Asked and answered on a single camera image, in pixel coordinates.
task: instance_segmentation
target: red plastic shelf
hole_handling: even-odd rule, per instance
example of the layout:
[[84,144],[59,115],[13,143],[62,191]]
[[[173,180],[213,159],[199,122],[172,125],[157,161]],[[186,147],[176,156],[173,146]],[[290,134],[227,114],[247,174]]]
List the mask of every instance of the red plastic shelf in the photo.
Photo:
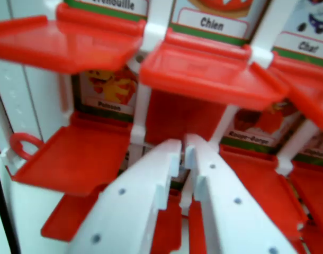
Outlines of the red plastic shelf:
[[294,162],[290,179],[323,232],[323,167]]
[[87,197],[64,195],[41,229],[41,235],[69,242],[96,203],[100,190]]
[[285,177],[275,172],[275,157],[225,146],[220,155],[283,234],[299,239],[298,225],[305,224],[307,216]]
[[288,88],[267,70],[248,65],[250,48],[167,32],[141,65],[141,82],[158,90],[263,110]]
[[182,209],[179,206],[181,195],[171,190],[167,209],[158,212],[151,254],[169,254],[182,245]]
[[275,55],[269,70],[289,86],[296,107],[323,130],[323,67]]
[[74,74],[120,69],[142,44],[145,21],[123,20],[60,4],[46,16],[0,22],[0,59]]
[[319,228],[309,222],[302,232],[303,240],[311,254],[323,254],[323,233],[320,232]]
[[116,178],[130,143],[132,124],[109,124],[110,120],[77,112],[70,121],[70,126],[60,128],[26,162],[13,177],[15,181],[87,196]]

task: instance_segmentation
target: white plastic arm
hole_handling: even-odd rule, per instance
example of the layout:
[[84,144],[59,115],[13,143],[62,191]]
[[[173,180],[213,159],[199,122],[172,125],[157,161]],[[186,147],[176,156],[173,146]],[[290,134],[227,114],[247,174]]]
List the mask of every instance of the white plastic arm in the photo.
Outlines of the white plastic arm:
[[296,253],[234,171],[198,135],[186,136],[185,167],[193,170],[207,253]]
[[158,210],[165,210],[182,144],[167,140],[111,183],[79,228],[68,253],[149,253]]

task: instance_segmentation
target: white label strip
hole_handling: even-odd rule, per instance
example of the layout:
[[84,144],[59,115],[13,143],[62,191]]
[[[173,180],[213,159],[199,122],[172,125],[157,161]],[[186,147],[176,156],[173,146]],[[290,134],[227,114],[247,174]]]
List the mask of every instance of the white label strip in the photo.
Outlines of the white label strip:
[[116,112],[120,112],[128,115],[133,115],[133,107],[129,107],[118,103],[103,101],[97,98],[87,97],[86,105],[92,106],[92,107],[98,107],[103,110],[111,110],[111,111],[116,111]]
[[248,27],[248,23],[244,21],[218,17],[187,8],[183,8],[180,11],[177,23],[212,33],[225,34],[241,39],[244,38]]
[[111,8],[117,11],[147,15],[147,0],[77,0],[78,2]]
[[281,33],[277,37],[275,46],[323,59],[323,41],[303,37],[298,34]]
[[234,138],[234,139],[239,139],[255,144],[261,144],[264,146],[273,146],[274,139],[267,138],[267,137],[262,137],[262,136],[257,136],[251,133],[246,133],[246,132],[239,132],[236,130],[231,130],[225,133],[225,137],[228,138]]

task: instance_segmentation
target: white plastic post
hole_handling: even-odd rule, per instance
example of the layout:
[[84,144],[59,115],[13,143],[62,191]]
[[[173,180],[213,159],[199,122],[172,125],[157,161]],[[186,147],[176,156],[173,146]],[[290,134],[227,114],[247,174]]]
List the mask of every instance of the white plastic post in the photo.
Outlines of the white plastic post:
[[146,134],[146,117],[151,97],[151,88],[139,83],[137,90],[137,102],[134,109],[133,127],[130,142],[143,145]]
[[311,120],[306,119],[292,137],[278,152],[278,166],[276,172],[287,176],[293,170],[292,159],[304,145],[317,134],[319,128]]
[[215,151],[219,151],[219,143],[224,136],[226,129],[233,120],[235,114],[238,112],[239,107],[236,105],[227,105],[223,116],[221,117],[213,136],[210,139],[210,145]]
[[167,206],[182,143],[167,140],[113,181],[70,243],[68,253],[150,253],[158,210]]
[[185,139],[185,167],[201,202],[207,253],[296,253],[235,172],[200,136]]
[[150,0],[141,51],[150,52],[164,40],[172,13],[173,0]]
[[[145,25],[143,43],[140,51],[143,53],[151,52],[157,44],[164,40],[168,28],[169,18],[172,12],[173,0],[151,0],[147,23]],[[148,84],[138,84],[137,102],[134,110],[133,128],[131,131],[131,143],[144,143],[146,128],[145,121],[150,102],[151,88]]]
[[131,167],[135,164],[141,157],[144,146],[139,144],[130,144],[129,145],[129,161],[128,167]]
[[268,68],[273,60],[271,50],[274,42],[285,26],[298,0],[273,0],[251,41],[252,55],[249,64],[256,62]]
[[193,185],[192,185],[192,171],[187,176],[185,184],[182,189],[182,198],[179,203],[179,206],[182,209],[182,215],[188,216],[189,209],[192,203],[192,195],[193,195]]

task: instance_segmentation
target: red loop handle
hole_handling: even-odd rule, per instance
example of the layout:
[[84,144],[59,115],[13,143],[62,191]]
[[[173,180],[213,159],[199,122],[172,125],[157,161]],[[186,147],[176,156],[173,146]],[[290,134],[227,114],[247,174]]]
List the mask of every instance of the red loop handle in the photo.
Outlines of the red loop handle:
[[10,145],[12,150],[21,158],[25,160],[30,160],[32,155],[25,152],[23,150],[23,145],[21,144],[21,141],[26,141],[28,143],[31,143],[38,147],[38,149],[41,148],[41,146],[44,144],[43,141],[36,138],[35,136],[29,135],[27,133],[14,133],[10,137]]

